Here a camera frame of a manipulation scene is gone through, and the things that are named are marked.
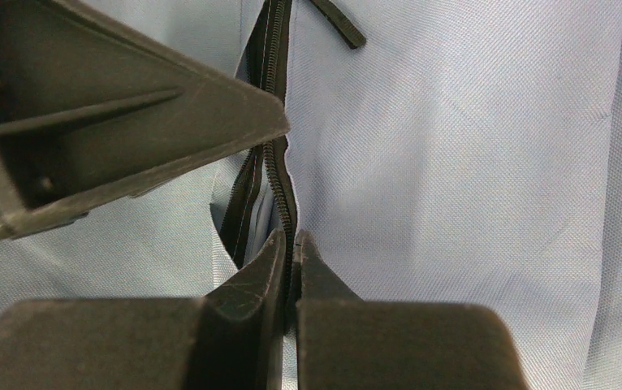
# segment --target zipper pull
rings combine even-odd
[[[349,18],[330,0],[310,0],[311,3],[328,19],[335,30],[342,36],[350,49],[358,49],[366,44],[366,37]]]

